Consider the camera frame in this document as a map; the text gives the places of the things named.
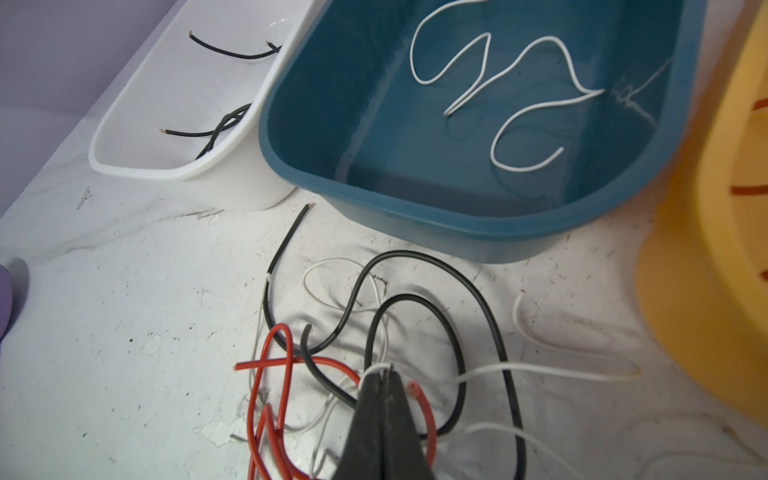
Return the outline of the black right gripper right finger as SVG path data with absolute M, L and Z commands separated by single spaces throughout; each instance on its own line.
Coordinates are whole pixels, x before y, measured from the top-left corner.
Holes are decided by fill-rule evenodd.
M 433 479 L 400 375 L 389 369 L 383 374 L 383 380 L 383 478 Z

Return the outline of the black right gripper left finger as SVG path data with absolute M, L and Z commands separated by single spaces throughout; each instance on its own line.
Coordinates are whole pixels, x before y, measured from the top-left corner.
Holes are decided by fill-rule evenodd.
M 384 478 L 384 374 L 376 371 L 361 381 L 357 404 L 333 480 Z

